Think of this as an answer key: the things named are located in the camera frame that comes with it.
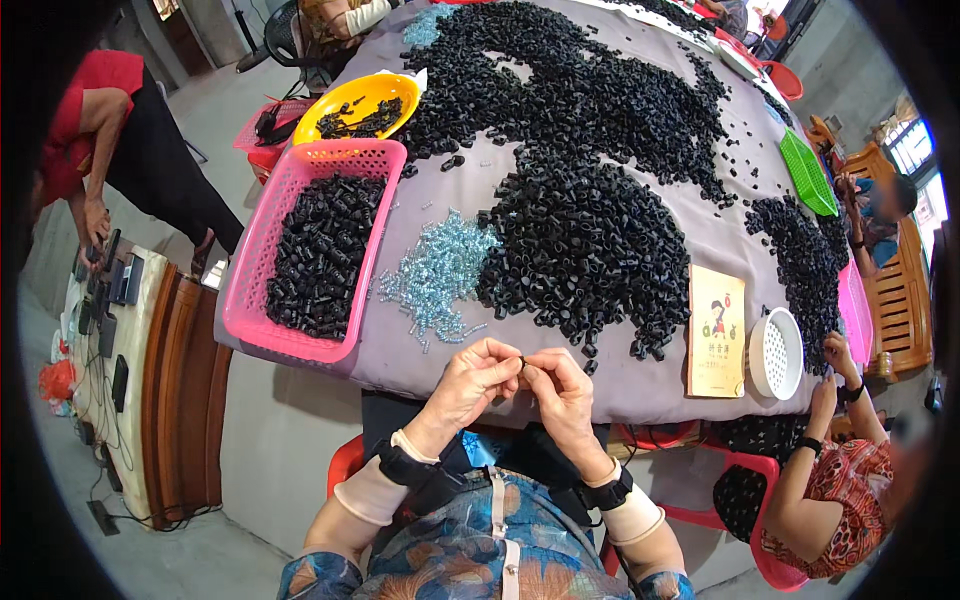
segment concrete floor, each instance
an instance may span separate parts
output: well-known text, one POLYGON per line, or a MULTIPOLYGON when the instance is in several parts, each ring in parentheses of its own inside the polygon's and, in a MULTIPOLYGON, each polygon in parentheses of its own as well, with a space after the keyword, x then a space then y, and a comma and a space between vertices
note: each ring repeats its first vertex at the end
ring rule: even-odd
MULTIPOLYGON (((191 82, 170 98, 181 129, 209 155, 204 173, 242 222, 250 218, 259 185, 245 155, 231 148, 233 137, 267 102, 264 93, 282 95, 297 76, 295 70, 272 61, 243 75, 226 67, 191 82)), ((191 247, 185 236, 143 215, 112 189, 105 192, 105 200, 114 226, 126 238, 163 252, 188 269, 191 247)), ((76 248, 65 203, 47 211, 51 212, 45 215, 46 225, 38 230, 35 242, 35 252, 41 248, 41 255, 31 257, 21 286, 21 314, 26 320, 21 331, 33 336, 24 340, 28 381, 36 381, 49 355, 50 337, 57 326, 50 315, 59 313, 56 287, 66 278, 76 248)), ((921 401, 922 396, 917 396, 921 388, 919 382, 891 386, 879 403, 896 414, 898 407, 921 401)), ((300 551, 305 529, 324 502, 331 455, 360 433, 359 397, 353 384, 235 353, 221 449, 223 511, 197 518, 186 530, 173 534, 150 533, 132 522, 121 522, 122 535, 111 538, 100 534, 85 506, 89 486, 97 477, 88 448, 74 436, 69 420, 51 416, 40 402, 33 405, 64 498, 128 595, 266 597, 276 594, 286 555, 300 551)), ((709 506, 719 468, 715 455, 704 450, 637 456, 630 464, 637 483, 655 501, 698 509, 709 506)), ((108 486, 102 483, 95 496, 107 492, 108 486)), ((122 511, 115 495, 107 505, 114 513, 122 511)), ((747 544, 723 532, 685 523, 673 526, 690 579, 703 597, 776 595, 756 573, 747 544)), ((853 580, 848 577, 839 587, 811 583, 804 593, 843 597, 853 580)))

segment black pants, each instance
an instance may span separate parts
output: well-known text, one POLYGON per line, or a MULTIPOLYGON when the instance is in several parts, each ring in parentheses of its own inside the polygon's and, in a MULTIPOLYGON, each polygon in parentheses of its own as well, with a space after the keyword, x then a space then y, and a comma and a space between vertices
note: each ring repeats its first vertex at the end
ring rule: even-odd
POLYGON ((236 251, 243 225, 204 177, 156 82, 143 68, 143 87, 120 131, 107 183, 142 212, 182 231, 194 246, 213 229, 228 254, 236 251))
MULTIPOLYGON (((769 456, 783 468, 809 422, 810 415, 747 415, 713 423, 710 429, 730 450, 769 456)), ((738 540, 750 543, 766 491, 766 477, 740 465, 727 469, 713 485, 713 508, 738 540)))
MULTIPOLYGON (((390 436, 410 422, 423 408, 423 402, 382 392, 363 392, 363 453, 370 460, 379 440, 390 436)), ((610 424, 593 425, 593 435, 601 447, 607 447, 610 424)), ((580 481, 580 473, 547 435, 542 423, 530 422, 509 441, 507 452, 496 465, 536 479, 551 489, 569 489, 580 481)), ((444 468, 451 472, 473 470, 460 438, 454 438, 441 452, 444 468)))

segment green plastic basket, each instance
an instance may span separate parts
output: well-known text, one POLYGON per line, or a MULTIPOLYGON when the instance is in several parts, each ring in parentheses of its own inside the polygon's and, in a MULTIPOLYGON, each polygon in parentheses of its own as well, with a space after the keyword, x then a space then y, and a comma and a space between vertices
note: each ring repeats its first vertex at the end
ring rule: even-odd
POLYGON ((827 176, 810 147, 795 133, 786 130, 786 135, 780 141, 780 153, 786 161, 794 187, 797 188, 797 196, 804 204, 818 215, 837 216, 837 205, 833 201, 827 176))

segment white sieve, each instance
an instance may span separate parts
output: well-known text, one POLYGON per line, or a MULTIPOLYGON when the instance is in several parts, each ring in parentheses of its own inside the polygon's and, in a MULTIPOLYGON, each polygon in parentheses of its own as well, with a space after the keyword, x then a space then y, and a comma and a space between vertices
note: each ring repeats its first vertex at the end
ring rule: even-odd
POLYGON ((761 395, 780 400, 794 395, 804 372, 804 343, 788 310, 775 308, 756 322, 747 360, 761 395))

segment cartoon boy illustration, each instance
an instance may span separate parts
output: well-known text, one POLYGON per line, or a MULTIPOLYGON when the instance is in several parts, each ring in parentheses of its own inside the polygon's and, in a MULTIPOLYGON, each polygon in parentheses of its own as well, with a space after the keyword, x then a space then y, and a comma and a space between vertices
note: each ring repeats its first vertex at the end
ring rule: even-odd
POLYGON ((723 303, 720 300, 714 300, 713 304, 710 305, 710 312, 713 313, 713 318, 716 322, 713 324, 713 337, 718 338, 723 336, 723 339, 727 339, 727 333, 723 327, 723 313, 725 308, 723 303))

